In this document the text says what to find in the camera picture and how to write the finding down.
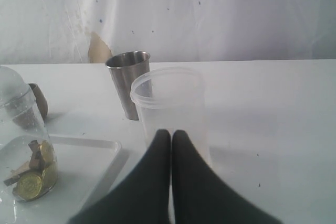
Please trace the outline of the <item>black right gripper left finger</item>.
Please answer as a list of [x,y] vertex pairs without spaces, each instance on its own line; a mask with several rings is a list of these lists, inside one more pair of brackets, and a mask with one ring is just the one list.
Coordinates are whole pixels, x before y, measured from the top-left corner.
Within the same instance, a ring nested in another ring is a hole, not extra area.
[[129,175],[69,223],[170,223],[170,175],[171,136],[160,129]]

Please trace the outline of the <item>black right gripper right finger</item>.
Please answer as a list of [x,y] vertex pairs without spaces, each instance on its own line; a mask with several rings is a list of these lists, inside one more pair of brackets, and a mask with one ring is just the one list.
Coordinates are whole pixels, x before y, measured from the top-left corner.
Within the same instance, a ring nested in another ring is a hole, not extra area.
[[172,189],[176,223],[280,223],[223,182],[185,131],[172,138]]

